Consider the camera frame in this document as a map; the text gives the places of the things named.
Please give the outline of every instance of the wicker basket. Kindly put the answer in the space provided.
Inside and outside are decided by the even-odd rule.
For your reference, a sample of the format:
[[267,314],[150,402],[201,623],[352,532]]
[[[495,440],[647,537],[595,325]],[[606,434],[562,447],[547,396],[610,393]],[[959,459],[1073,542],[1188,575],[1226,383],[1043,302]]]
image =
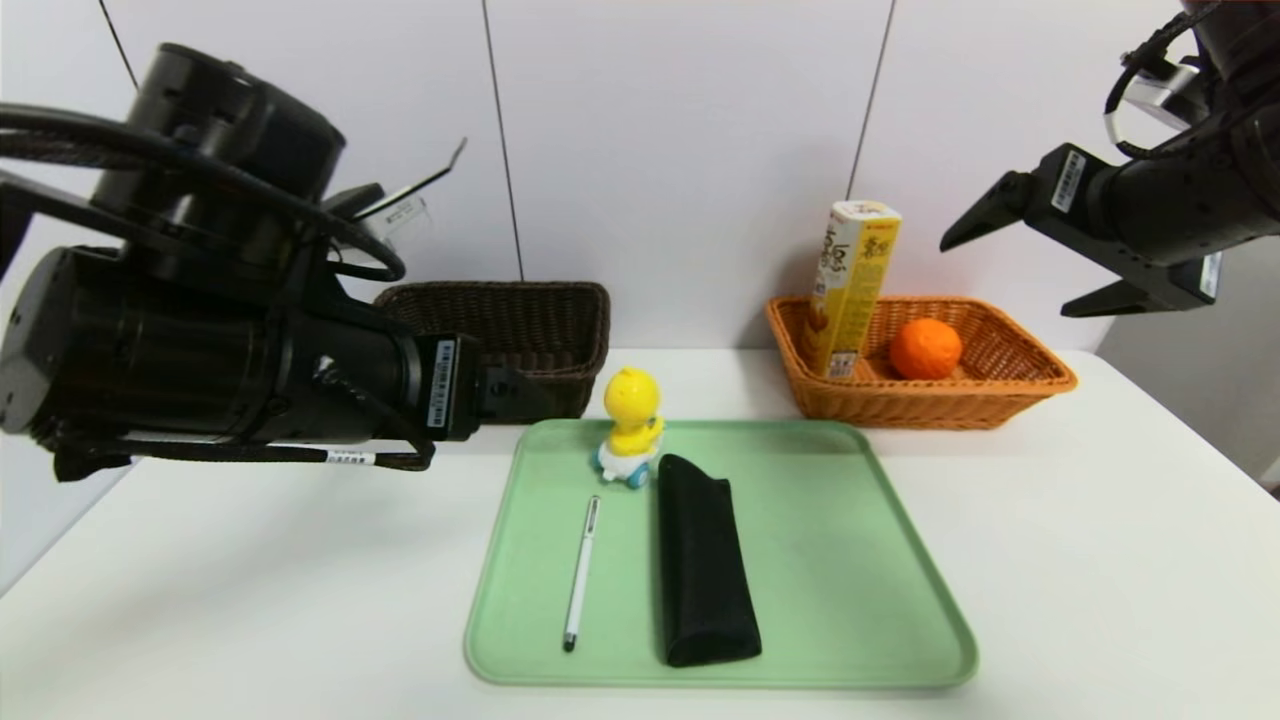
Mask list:
[[[876,305],[854,378],[818,378],[797,352],[808,297],[768,304],[791,392],[806,418],[873,428],[996,428],[1041,400],[1075,388],[1075,374],[996,307],[966,297],[883,297]],[[890,341],[916,318],[937,318],[964,340],[945,380],[904,380],[888,361]]]
[[552,396],[547,418],[580,418],[609,351],[609,293],[596,283],[434,282],[384,291],[374,305],[419,334],[480,341],[481,361],[522,372]]

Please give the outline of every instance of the white table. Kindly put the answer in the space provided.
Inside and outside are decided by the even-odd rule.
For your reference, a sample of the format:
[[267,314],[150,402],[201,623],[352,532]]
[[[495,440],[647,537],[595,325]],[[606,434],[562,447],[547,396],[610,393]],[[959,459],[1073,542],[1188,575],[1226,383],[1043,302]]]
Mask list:
[[[1280,717],[1280,503],[1119,373],[868,434],[968,618],[925,693],[502,688],[462,634],[517,428],[428,474],[146,461],[0,600],[0,717]],[[669,418],[794,416],[773,352],[616,350]]]

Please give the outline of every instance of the white pen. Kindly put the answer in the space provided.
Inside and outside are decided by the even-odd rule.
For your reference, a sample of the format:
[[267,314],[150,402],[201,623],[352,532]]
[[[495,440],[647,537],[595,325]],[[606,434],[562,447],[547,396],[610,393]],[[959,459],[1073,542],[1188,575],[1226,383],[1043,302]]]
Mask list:
[[586,503],[586,525],[582,528],[582,546],[577,550],[577,571],[573,574],[573,594],[568,601],[568,620],[564,621],[564,652],[573,652],[577,644],[577,625],[582,621],[582,600],[586,597],[586,571],[591,566],[591,542],[595,539],[595,516],[600,512],[600,496],[593,495]]

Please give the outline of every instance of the black pencil case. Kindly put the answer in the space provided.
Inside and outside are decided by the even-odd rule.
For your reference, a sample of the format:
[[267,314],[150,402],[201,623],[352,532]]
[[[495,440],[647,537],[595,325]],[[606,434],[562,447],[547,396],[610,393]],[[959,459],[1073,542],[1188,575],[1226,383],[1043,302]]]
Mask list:
[[760,655],[728,480],[664,455],[658,525],[667,664],[686,667]]

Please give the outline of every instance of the cardboard box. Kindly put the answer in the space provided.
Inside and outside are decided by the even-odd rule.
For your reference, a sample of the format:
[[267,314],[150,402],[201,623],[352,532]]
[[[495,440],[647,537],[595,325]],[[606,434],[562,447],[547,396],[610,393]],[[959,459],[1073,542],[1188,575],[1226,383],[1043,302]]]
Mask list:
[[883,202],[832,205],[800,348],[819,378],[854,378],[901,224]]

